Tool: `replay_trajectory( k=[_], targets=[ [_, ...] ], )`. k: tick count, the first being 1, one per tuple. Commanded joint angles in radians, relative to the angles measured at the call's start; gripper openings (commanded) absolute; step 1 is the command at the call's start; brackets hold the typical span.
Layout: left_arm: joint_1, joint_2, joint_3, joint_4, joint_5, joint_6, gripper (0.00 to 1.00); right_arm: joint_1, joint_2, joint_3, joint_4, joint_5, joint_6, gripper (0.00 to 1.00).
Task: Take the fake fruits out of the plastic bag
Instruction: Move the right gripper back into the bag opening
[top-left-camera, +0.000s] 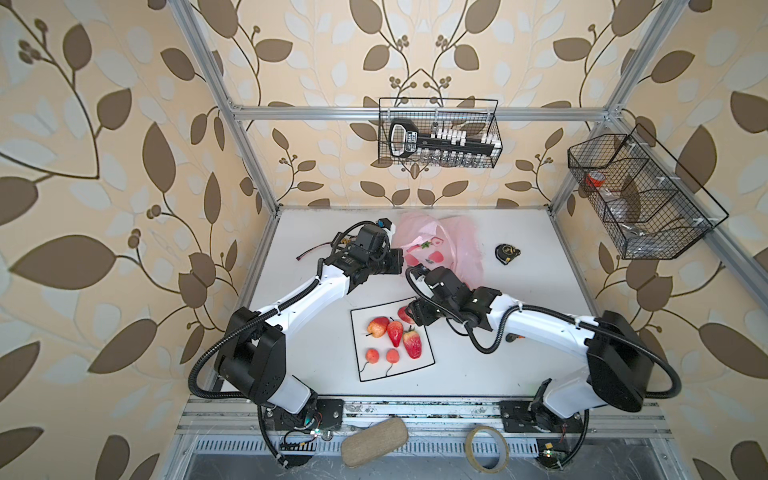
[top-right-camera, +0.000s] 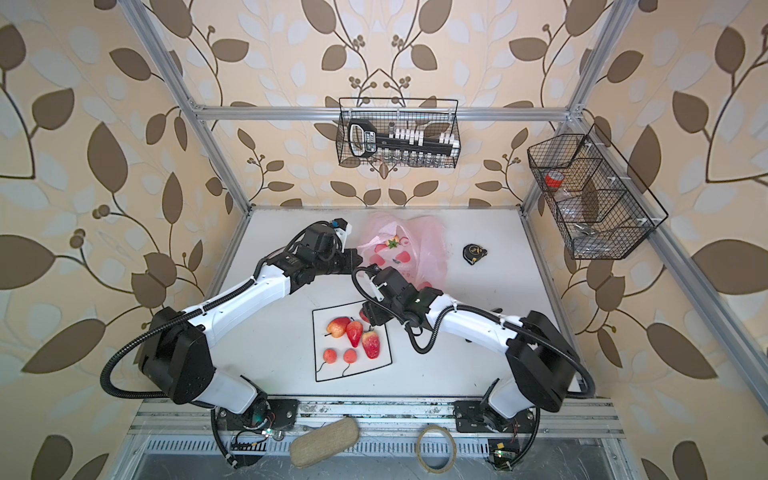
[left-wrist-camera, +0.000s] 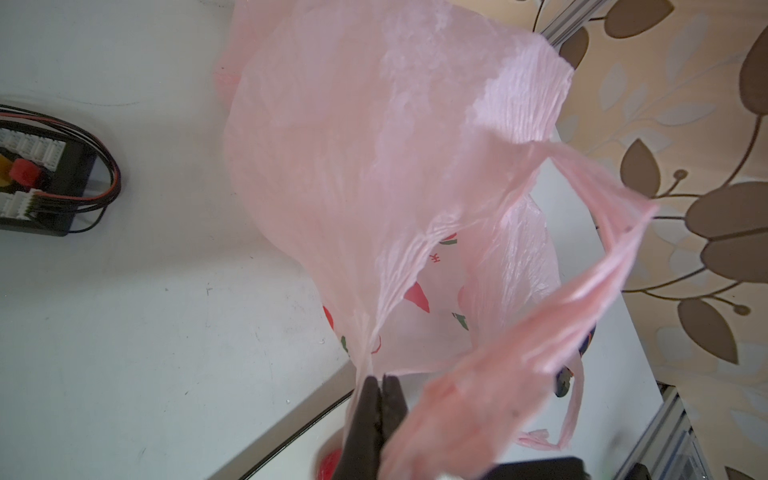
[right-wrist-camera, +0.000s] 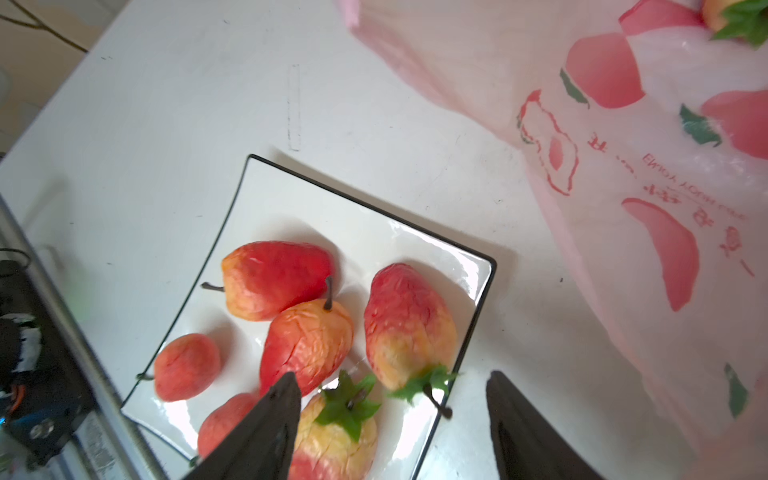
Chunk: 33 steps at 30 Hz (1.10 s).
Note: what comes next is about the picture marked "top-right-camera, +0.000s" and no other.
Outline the red fake strawberry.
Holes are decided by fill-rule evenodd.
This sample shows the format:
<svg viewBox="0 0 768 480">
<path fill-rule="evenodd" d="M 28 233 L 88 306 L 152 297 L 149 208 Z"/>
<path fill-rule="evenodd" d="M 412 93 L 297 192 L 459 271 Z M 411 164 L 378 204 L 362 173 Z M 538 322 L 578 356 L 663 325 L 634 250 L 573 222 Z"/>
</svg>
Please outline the red fake strawberry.
<svg viewBox="0 0 768 480">
<path fill-rule="evenodd" d="M 363 324 L 360 321 L 352 321 L 346 327 L 346 336 L 352 348 L 357 348 L 363 335 Z"/>
<path fill-rule="evenodd" d="M 375 330 L 369 330 L 363 333 L 361 344 L 366 356 L 369 359 L 377 359 L 381 352 L 381 341 Z"/>
</svg>

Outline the pink plastic fruit-print bag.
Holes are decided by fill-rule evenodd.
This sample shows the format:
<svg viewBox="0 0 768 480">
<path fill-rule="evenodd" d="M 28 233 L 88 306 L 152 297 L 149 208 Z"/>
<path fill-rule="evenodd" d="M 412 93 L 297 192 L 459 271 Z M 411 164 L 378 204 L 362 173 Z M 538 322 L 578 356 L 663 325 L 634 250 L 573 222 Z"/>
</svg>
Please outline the pink plastic fruit-print bag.
<svg viewBox="0 0 768 480">
<path fill-rule="evenodd" d="M 410 244 L 405 248 L 374 252 L 377 244 L 395 235 L 408 237 Z M 434 216 L 404 219 L 383 212 L 372 214 L 357 249 L 363 266 L 393 267 L 417 289 L 444 287 L 448 262 L 445 227 Z"/>
</svg>

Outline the red yellow fake apple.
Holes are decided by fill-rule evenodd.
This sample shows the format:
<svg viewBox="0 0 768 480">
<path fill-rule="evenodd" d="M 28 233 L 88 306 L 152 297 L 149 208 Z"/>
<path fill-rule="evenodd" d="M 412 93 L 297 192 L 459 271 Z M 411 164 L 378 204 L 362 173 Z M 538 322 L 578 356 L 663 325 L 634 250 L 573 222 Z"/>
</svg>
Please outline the red yellow fake apple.
<svg viewBox="0 0 768 480">
<path fill-rule="evenodd" d="M 332 336 L 333 338 L 342 337 L 346 333 L 347 327 L 351 322 L 352 320 L 347 316 L 333 319 L 326 327 L 326 335 Z"/>
</svg>

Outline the small red fake cherry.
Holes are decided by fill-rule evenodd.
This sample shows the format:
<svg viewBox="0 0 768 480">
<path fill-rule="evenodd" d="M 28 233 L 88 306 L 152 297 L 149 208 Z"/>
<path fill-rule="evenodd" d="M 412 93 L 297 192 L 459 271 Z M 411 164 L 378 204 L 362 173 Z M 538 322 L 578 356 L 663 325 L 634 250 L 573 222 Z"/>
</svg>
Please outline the small red fake cherry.
<svg viewBox="0 0 768 480">
<path fill-rule="evenodd" d="M 346 363 L 346 367 L 342 371 L 341 376 L 345 376 L 350 369 L 358 361 L 358 353 L 354 348 L 347 349 L 343 354 L 343 360 Z"/>
</svg>

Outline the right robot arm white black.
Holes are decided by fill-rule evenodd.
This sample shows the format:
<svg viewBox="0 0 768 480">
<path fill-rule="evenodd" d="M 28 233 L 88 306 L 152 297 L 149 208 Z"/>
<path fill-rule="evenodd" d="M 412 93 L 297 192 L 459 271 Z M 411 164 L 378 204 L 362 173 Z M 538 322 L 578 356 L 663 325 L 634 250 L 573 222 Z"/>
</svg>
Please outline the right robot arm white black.
<svg viewBox="0 0 768 480">
<path fill-rule="evenodd" d="M 433 287 L 416 288 L 394 268 L 375 264 L 351 273 L 365 299 L 364 317 L 373 325 L 398 321 L 413 350 L 430 353 L 441 333 L 449 333 L 501 354 L 511 377 L 496 379 L 479 402 L 482 425 L 501 433 L 519 413 L 533 411 L 532 432 L 511 458 L 499 451 L 492 457 L 510 471 L 521 463 L 537 438 L 544 411 L 557 413 L 566 399 L 590 399 L 596 383 L 572 345 L 538 311 L 523 317 L 505 316 L 461 303 Z"/>
</svg>

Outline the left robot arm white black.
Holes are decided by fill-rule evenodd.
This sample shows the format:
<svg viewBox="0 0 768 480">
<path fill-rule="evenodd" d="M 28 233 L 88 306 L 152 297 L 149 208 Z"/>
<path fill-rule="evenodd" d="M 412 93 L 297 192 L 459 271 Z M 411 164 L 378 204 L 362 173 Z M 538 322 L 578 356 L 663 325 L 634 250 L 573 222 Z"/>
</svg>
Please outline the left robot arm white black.
<svg viewBox="0 0 768 480">
<path fill-rule="evenodd" d="M 262 257 L 253 274 L 234 287 L 181 311 L 161 309 L 146 332 L 106 362 L 101 388 L 119 399 L 169 399 L 177 405 L 208 409 L 217 448 L 231 467 L 238 467 L 220 436 L 218 416 L 227 413 L 240 429 L 269 437 L 277 426 L 277 415 L 267 394 L 252 380 L 216 367 L 211 349 L 258 311 L 317 277 L 351 274 L 362 258 L 356 249 L 345 246 L 350 232 L 342 218 L 314 222 L 286 246 Z M 118 363 L 134 350 L 140 352 L 139 369 L 155 385 L 153 391 L 129 391 L 112 381 Z"/>
</svg>

